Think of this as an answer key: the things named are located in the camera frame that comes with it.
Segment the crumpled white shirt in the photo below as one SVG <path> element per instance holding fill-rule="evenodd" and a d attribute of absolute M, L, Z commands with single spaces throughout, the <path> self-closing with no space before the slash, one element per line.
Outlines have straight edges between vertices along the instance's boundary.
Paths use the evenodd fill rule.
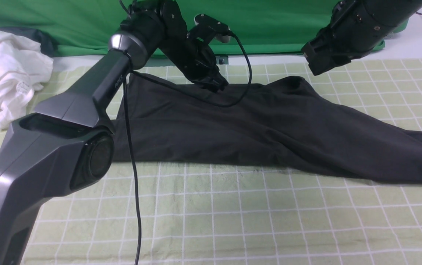
<path fill-rule="evenodd" d="M 34 92 L 43 89 L 53 70 L 53 59 L 41 53 L 41 44 L 0 31 L 0 129 L 26 115 Z"/>

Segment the robotic arm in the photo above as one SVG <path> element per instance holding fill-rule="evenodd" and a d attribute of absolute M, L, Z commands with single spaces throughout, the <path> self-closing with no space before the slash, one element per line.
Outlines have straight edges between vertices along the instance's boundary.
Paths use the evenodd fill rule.
<path fill-rule="evenodd" d="M 329 25 L 301 51 L 312 73 L 323 74 L 370 54 L 421 7 L 422 0 L 342 0 Z"/>
<path fill-rule="evenodd" d="M 21 262 L 43 203 L 105 176 L 115 133 L 106 108 L 127 74 L 142 68 L 155 50 L 203 89 L 218 92 L 228 84 L 208 46 L 213 37 L 223 39 L 227 25 L 203 14 L 188 32 L 174 0 L 146 0 L 128 10 L 96 65 L 10 125 L 0 148 L 0 265 Z"/>

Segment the white grid line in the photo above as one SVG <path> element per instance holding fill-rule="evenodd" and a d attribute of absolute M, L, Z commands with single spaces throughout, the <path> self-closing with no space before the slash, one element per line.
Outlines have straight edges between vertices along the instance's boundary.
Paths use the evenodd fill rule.
<path fill-rule="evenodd" d="M 293 187 L 293 179 L 292 179 L 291 172 L 292 172 L 292 170 L 288 170 L 288 176 L 290 178 L 291 187 Z M 303 238 L 304 243 L 305 243 L 305 251 L 307 253 L 307 259 L 309 261 L 309 265 L 312 265 L 312 261 L 311 261 L 310 256 L 309 256 L 310 255 L 310 253 L 309 253 L 309 244 L 307 243 L 307 239 L 305 238 L 304 226 L 303 226 L 303 223 L 302 223 L 301 213 L 299 211 L 298 199 L 296 197 L 295 192 L 293 192 L 293 197 L 294 197 L 294 202 L 296 204 L 296 211 L 298 212 L 299 225 L 301 227 L 302 238 Z"/>
<path fill-rule="evenodd" d="M 275 248 L 275 254 L 276 254 L 276 263 L 280 265 L 280 259 L 279 259 L 280 253 L 278 252 L 278 243 L 276 243 L 275 231 L 274 231 L 274 226 L 273 226 L 273 218 L 271 216 L 270 198 L 268 197 L 268 190 L 266 189 L 267 184 L 266 184 L 264 171 L 262 171 L 262 177 L 263 177 L 263 184 L 265 185 L 266 205 L 268 206 L 268 216 L 270 217 L 270 226 L 271 226 L 271 232 L 273 236 L 273 242 L 274 242 L 274 248 Z"/>
<path fill-rule="evenodd" d="M 105 187 L 106 187 L 106 183 L 103 183 L 103 187 L 101 189 L 101 195 L 100 195 L 100 202 L 98 203 L 98 209 L 96 210 L 96 218 L 95 218 L 95 225 L 93 226 L 92 240 L 91 240 L 90 246 L 88 247 L 88 252 L 86 253 L 86 262 L 87 263 L 90 262 L 90 251 L 92 249 L 93 242 L 95 240 L 96 226 L 98 225 L 98 221 L 99 221 L 99 218 L 100 218 L 100 210 L 101 210 L 101 204 L 102 204 L 102 201 L 103 201 L 103 195 L 104 195 Z"/>
<path fill-rule="evenodd" d="M 184 242 L 185 242 L 185 222 L 186 222 L 186 173 L 187 173 L 188 164 L 184 163 L 184 181 L 183 181 L 183 191 L 185 194 L 183 195 L 183 236 L 182 236 L 182 265 L 184 265 Z"/>
<path fill-rule="evenodd" d="M 72 196 L 72 198 L 71 198 L 70 206 L 68 207 L 67 219 L 69 219 L 69 217 L 70 217 L 70 215 L 72 213 L 72 207 L 73 207 L 75 195 L 76 195 L 76 193 L 74 193 L 73 196 Z M 65 240 L 65 234 L 67 233 L 67 228 L 68 228 L 68 222 L 65 222 L 65 227 L 64 227 L 64 230 L 63 230 L 63 233 L 62 233 L 61 242 L 59 244 L 59 247 L 56 250 L 56 254 L 54 255 L 54 262 L 55 262 L 55 264 L 57 264 L 57 262 L 58 262 L 58 258 L 57 257 L 59 256 L 59 251 L 61 249 L 62 243 Z"/>
<path fill-rule="evenodd" d="M 153 228 L 152 228 L 152 245 L 150 246 L 150 259 L 153 260 L 153 245 L 154 245 L 154 238 L 155 238 L 155 230 L 157 227 L 157 211 L 159 209 L 159 194 L 160 191 L 160 175 L 161 175 L 162 163 L 159 163 L 159 176 L 157 177 L 157 189 L 155 191 L 155 214 L 153 217 Z"/>
<path fill-rule="evenodd" d="M 214 196 L 213 196 L 213 179 L 212 179 L 212 165 L 209 165 L 209 178 L 211 180 L 211 224 L 212 224 L 212 247 L 213 247 L 213 258 L 214 265 L 216 265 L 216 231 L 214 228 Z"/>
<path fill-rule="evenodd" d="M 366 229 L 363 225 L 363 220 L 361 219 L 361 216 L 359 215 L 358 209 L 355 207 L 355 203 L 353 201 L 352 193 L 350 192 L 350 188 L 348 187 L 346 179 L 344 179 L 344 183 L 345 183 L 345 186 L 347 187 L 347 193 L 348 193 L 348 197 L 350 198 L 350 203 L 353 205 L 353 208 L 355 209 L 355 212 L 357 213 L 359 225 L 361 226 L 361 228 L 363 230 L 363 236 L 364 236 L 364 239 L 366 240 L 366 247 L 368 248 L 369 258 L 371 259 L 371 263 L 373 265 L 376 265 L 376 263 L 374 262 L 373 254 L 371 253 L 371 247 L 369 246 L 368 235 L 366 234 Z"/>
<path fill-rule="evenodd" d="M 239 181 L 239 170 L 237 167 L 235 168 L 235 177 L 237 178 L 237 193 L 239 194 L 239 213 L 241 216 L 241 226 L 242 226 L 242 237 L 243 237 L 243 248 L 244 248 L 244 255 L 245 255 L 245 265 L 248 265 L 248 255 L 247 255 L 247 242 L 245 240 L 245 228 L 243 226 L 243 209 L 242 209 L 242 198 L 241 198 L 241 190 L 240 190 L 240 181 Z"/>
<path fill-rule="evenodd" d="M 376 228 L 370 228 L 366 227 L 367 230 L 394 230 L 394 229 L 417 229 L 419 227 L 416 226 L 407 226 L 407 227 L 376 227 Z M 358 231 L 362 230 L 362 228 L 344 228 L 344 229 L 334 229 L 334 230 L 305 230 L 305 231 L 289 231 L 289 232 L 277 232 L 277 235 L 288 235 L 288 234 L 318 234 L 318 233 L 330 233 L 332 231 L 334 232 L 352 232 L 352 231 Z M 244 233 L 244 234 L 217 234 L 215 235 L 216 238 L 225 238 L 225 237 L 236 237 L 236 236 L 268 236 L 272 235 L 273 233 Z M 185 238 L 212 238 L 213 235 L 192 235 L 192 236 L 163 236 L 163 237 L 155 237 L 156 240 L 162 240 L 162 239 L 170 239 L 170 238 L 177 238 L 177 239 L 185 239 Z M 94 240 L 94 241 L 72 241 L 72 242 L 64 242 L 64 244 L 88 244 L 88 243 L 120 243 L 121 241 L 124 242 L 137 242 L 137 239 L 126 239 L 126 240 Z M 56 245 L 59 244 L 59 242 L 36 242 L 31 243 L 31 245 Z"/>
<path fill-rule="evenodd" d="M 405 193 L 405 190 L 404 190 L 403 187 L 401 187 L 401 191 L 404 194 L 405 200 L 407 201 L 407 203 L 409 203 L 409 198 L 407 198 L 407 194 Z M 417 219 L 417 217 L 416 217 L 416 215 L 414 213 L 414 210 L 412 209 L 412 206 L 411 205 L 409 205 L 409 209 L 410 209 L 410 211 L 412 213 L 412 216 L 414 217 L 414 220 L 415 220 L 416 224 L 417 225 L 420 225 L 420 223 L 418 222 L 418 219 Z"/>

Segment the green grid mat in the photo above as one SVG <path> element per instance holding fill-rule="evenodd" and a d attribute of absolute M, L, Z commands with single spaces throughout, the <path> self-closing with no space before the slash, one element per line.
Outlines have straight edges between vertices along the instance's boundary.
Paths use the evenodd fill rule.
<path fill-rule="evenodd" d="M 252 69 L 253 82 L 299 75 L 334 103 L 422 131 L 422 60 L 359 61 L 318 77 L 306 64 Z M 86 70 L 54 73 L 29 111 Z M 189 84 L 175 67 L 141 72 Z M 248 80 L 245 66 L 221 72 L 230 83 Z M 120 90 L 112 119 L 121 98 Z M 422 265 L 422 186 L 240 166 L 139 163 L 138 172 L 142 264 Z M 98 184 L 46 203 L 23 264 L 133 264 L 132 174 L 131 165 L 115 163 Z"/>

